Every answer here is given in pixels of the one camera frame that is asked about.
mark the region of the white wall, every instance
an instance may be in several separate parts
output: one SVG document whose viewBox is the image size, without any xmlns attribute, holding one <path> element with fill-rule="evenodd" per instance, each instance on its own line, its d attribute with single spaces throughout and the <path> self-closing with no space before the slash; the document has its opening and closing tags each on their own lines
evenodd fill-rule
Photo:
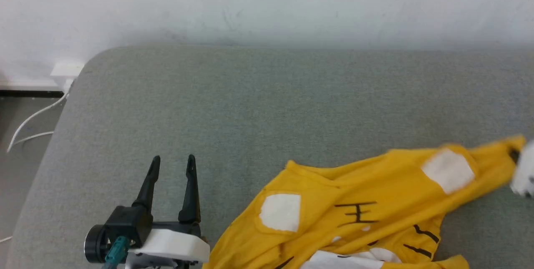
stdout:
<svg viewBox="0 0 534 269">
<path fill-rule="evenodd" d="M 534 47 L 534 0 L 0 0 L 0 79 L 46 81 L 107 48 Z"/>
</svg>

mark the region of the gray floor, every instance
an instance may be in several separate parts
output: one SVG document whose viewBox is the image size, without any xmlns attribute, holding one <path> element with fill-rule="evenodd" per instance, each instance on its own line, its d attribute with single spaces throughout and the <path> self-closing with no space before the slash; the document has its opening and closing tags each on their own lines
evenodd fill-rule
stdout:
<svg viewBox="0 0 534 269">
<path fill-rule="evenodd" d="M 20 123 L 56 100 L 56 98 L 0 97 L 0 239 L 13 233 L 51 136 L 33 138 L 13 147 L 9 154 L 6 153 L 6 149 Z M 17 138 L 53 131 L 62 109 L 63 105 L 58 105 L 33 118 Z M 10 242 L 0 243 L 0 269 L 5 268 Z"/>
</svg>

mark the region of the yellow garment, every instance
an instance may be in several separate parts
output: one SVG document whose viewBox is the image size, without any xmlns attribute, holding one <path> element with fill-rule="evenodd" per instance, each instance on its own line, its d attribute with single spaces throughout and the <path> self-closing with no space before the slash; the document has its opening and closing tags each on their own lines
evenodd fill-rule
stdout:
<svg viewBox="0 0 534 269">
<path fill-rule="evenodd" d="M 509 153 L 524 142 L 395 149 L 338 168 L 289 161 L 228 227 L 204 269 L 297 269 L 318 251 L 345 258 L 372 248 L 392 252 L 377 268 L 466 269 L 461 256 L 431 261 L 443 216 L 508 182 Z"/>
</svg>

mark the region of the white wall outlet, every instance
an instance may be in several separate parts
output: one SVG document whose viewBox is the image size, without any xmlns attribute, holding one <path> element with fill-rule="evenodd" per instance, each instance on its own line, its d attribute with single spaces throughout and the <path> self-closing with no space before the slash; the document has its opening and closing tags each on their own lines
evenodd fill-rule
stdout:
<svg viewBox="0 0 534 269">
<path fill-rule="evenodd" d="M 50 73 L 50 77 L 63 92 L 66 92 L 72 81 L 80 75 L 84 66 L 85 64 L 80 63 L 57 63 Z"/>
</svg>

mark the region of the white cable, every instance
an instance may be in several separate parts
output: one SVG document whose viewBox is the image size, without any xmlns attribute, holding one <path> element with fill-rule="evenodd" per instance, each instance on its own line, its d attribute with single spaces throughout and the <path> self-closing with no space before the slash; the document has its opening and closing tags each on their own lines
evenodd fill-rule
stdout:
<svg viewBox="0 0 534 269">
<path fill-rule="evenodd" d="M 5 242 L 5 241 L 7 241 L 7 240 L 11 240 L 12 237 L 13 237 L 13 236 L 3 238 L 2 240 L 0 240 L 0 243 Z"/>
<path fill-rule="evenodd" d="M 8 146 L 8 153 L 9 151 L 11 150 L 11 148 L 13 148 L 13 146 L 15 146 L 15 144 L 18 144 L 18 143 L 21 143 L 21 142 L 24 142 L 26 140 L 29 140 L 30 138 L 36 138 L 37 136 L 44 136 L 44 134 L 48 134 L 48 133 L 42 133 L 42 134 L 36 134 L 35 136 L 29 136 L 28 138 L 23 138 L 22 140 L 18 141 L 17 143 L 15 143 L 15 138 L 17 138 L 17 135 L 19 134 L 19 132 L 21 131 L 21 129 L 24 127 L 24 125 L 26 123 L 28 123 L 28 121 L 30 121 L 33 117 L 35 117 L 36 115 L 39 115 L 40 113 L 44 112 L 44 111 L 48 111 L 49 109 L 55 107 L 56 105 L 60 104 L 63 100 L 65 100 L 65 98 L 67 98 L 67 95 L 68 95 L 68 92 L 71 90 L 71 86 L 72 85 L 72 81 L 70 81 L 70 84 L 69 84 L 69 87 L 67 88 L 67 90 L 65 91 L 65 94 L 63 94 L 63 96 L 61 98 L 59 98 L 59 100 L 57 100 L 56 102 L 50 104 L 49 106 L 45 107 L 44 109 L 34 113 L 33 115 L 29 116 L 28 119 L 24 120 L 24 122 L 19 126 L 19 128 L 17 128 L 17 130 L 15 131 L 15 134 L 13 134 L 13 138 L 11 138 L 11 142 L 9 143 L 9 146 Z"/>
</svg>

